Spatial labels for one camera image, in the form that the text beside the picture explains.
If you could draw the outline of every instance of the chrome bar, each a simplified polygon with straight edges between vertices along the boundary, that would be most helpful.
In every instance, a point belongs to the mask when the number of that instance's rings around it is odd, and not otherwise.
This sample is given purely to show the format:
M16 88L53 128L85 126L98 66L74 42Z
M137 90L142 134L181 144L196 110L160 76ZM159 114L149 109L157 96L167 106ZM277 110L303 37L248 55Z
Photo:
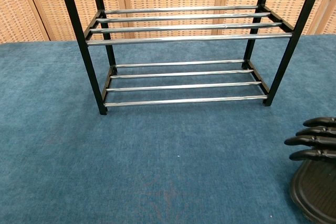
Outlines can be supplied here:
M88 40L88 46L119 45L119 44L140 44L176 41L199 41L199 40L230 40L230 39L272 39L290 38L292 33L283 34L238 34L238 35L199 35L199 36L176 36L162 38L143 39L111 39L111 40Z
M177 100L162 100L162 101L140 101L140 102L113 102L105 103L106 107L120 106L135 106L135 105L159 105L159 104L174 104L174 103L195 103L195 102L221 102L221 101L241 101L241 100L256 100L267 99L267 95L251 95L245 97L216 97L216 98L193 98L193 99L177 99Z
M93 34L130 33L137 31L173 31L173 30L207 30L207 29L245 29L278 27L282 23L243 23L243 24L215 24L215 25L178 25L178 26L150 26L150 27L119 27L91 29Z
M232 83L210 83L210 84L189 84L189 85L136 87L136 88L117 88L117 89L106 89L106 91L107 92L129 92L129 91L150 91L150 90L169 90L169 89L199 89L199 88L250 86L250 85L259 85L259 84L261 84L261 81L232 82Z
M105 14L123 14L123 13L162 13L178 12L186 10L247 10L257 9L257 5L243 6L191 6L191 7L166 7L166 8L147 8L147 9L125 9L125 10L106 10Z
M160 21L180 19L203 19L203 18L255 18L268 17L270 13L235 13L235 14L190 14L176 16L154 16L154 17L128 17L128 18L97 18L98 23L115 22L139 22L139 21Z
M251 73L252 69L247 70L225 70L225 71L207 71L207 72L181 72L181 73L152 73L152 74L130 74L126 76L111 76L111 79L134 79L134 78L154 78L154 77L173 77L173 76L207 76L213 74L229 73Z
M203 65L220 63L244 63L245 60L208 60L208 61L187 61L187 62L164 62L164 63L143 63L143 64L118 64L116 68L142 68L142 67L163 67L163 66L184 66Z

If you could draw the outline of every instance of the black plastic object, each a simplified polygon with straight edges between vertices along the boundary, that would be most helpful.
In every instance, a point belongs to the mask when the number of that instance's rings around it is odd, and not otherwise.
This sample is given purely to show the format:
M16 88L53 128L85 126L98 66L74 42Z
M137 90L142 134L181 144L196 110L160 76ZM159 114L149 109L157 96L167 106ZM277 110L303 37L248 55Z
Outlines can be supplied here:
M306 127L326 126L336 127L336 118L313 118L303 123Z
M336 128L324 126L310 127L296 133L296 136L300 135L336 137Z
M285 144L336 149L336 137L299 135L286 139Z
M327 162L335 162L336 163L336 151L331 150L303 150L294 152L289 156L291 160L321 160Z
M315 223L336 223L336 163L304 161L290 185L290 196Z

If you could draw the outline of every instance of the metal shoe rack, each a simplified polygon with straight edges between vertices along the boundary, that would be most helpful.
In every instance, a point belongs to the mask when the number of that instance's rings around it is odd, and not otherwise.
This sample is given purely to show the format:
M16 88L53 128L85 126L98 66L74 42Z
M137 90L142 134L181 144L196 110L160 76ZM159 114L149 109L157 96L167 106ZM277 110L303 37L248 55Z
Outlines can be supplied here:
M195 103L195 102L213 102L213 101L236 101L261 99L265 106L272 104L273 98L280 85L282 77L286 71L290 58L295 50L300 35L309 17L310 11L315 0L305 0L301 13L298 17L295 27L284 21L271 9L266 7L266 0L258 0L255 6L204 6L204 7L173 7L173 8L153 8L153 9L125 9L125 10L105 10L103 0L96 0L97 13L93 17L88 27L83 31L74 0L65 0L67 10L71 19L73 30L79 45L80 52L91 82L94 96L99 108L100 114L106 114L108 107L132 106L132 105L155 105L171 103ZM250 9L251 13L239 13L239 10ZM131 14L131 13L165 13L174 11L192 11L192 10L237 10L236 14L192 14L175 16L153 16L153 17L118 17L108 18L110 14ZM267 17L272 23L261 23L261 18ZM122 27L109 28L108 23L116 22L144 22L157 20L182 20L182 19L217 19L217 18L253 18L252 23L245 24L213 24L213 25L174 25L174 26L154 26L154 27ZM279 27L283 31L280 34L259 34L258 29ZM242 29L249 28L250 34L241 35L204 35L204 36L178 36L162 38L135 38L135 39L111 39L111 33L142 32L142 31L169 31L169 30L197 30L197 29ZM104 40L90 40L93 34L103 34ZM289 38L287 48L278 67L273 83L270 88L265 84L260 74L250 61L252 50L256 39L270 38ZM191 62L169 62L169 63L144 63L144 64L126 64L116 63L113 53L113 45L119 44L138 44L154 42L173 42L173 41L203 41L203 40L235 40L247 39L247 47L244 58L241 60L215 60L215 61L191 61ZM106 47L108 60L110 64L107 80L102 92L100 92L95 70L93 68L88 47L102 46ZM162 67L162 66L182 66L182 65L205 65L205 64L225 64L241 63L240 70L226 71L207 71L207 72L177 72L177 73L155 73L155 74L133 74L118 75L120 68L137 67ZM176 76L199 76L210 74L251 74L255 81L253 82L234 82L234 83L212 83L212 84L186 84L175 86L155 86L155 87L135 87L135 88L113 88L112 81L117 79L130 78L163 78ZM173 90L173 89L195 89L195 88L214 88L231 86L260 86L261 95L250 95L241 97L215 97L215 98L197 98L197 99L178 99L178 100L159 100L159 101L134 101L134 102L106 102L109 92L133 92L133 91L151 91L151 90Z

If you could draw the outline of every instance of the black plastic base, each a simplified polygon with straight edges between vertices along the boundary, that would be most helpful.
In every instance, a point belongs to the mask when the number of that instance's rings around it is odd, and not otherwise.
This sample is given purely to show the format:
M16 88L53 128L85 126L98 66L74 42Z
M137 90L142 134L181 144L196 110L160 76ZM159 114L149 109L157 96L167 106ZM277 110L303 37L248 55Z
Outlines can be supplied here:
M290 196L316 223L336 223L336 164L304 161L290 185Z

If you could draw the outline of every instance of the carpeted floor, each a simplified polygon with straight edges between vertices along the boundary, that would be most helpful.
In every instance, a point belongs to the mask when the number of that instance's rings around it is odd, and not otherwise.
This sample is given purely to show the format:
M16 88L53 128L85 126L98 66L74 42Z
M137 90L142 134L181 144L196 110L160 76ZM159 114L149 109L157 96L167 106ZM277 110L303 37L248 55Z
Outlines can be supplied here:
M286 43L256 42L252 60L269 85ZM118 63L240 59L245 45L127 45L116 46L115 54ZM90 51L102 86L108 70L104 47ZM300 165L288 156L304 147L283 141L306 119L336 115L335 53L335 35L302 37L269 108L257 100L121 107L101 116L76 42L0 45L0 223L307 223L288 193ZM247 76L116 80L113 86L231 82ZM240 93L260 91L149 91L109 100Z

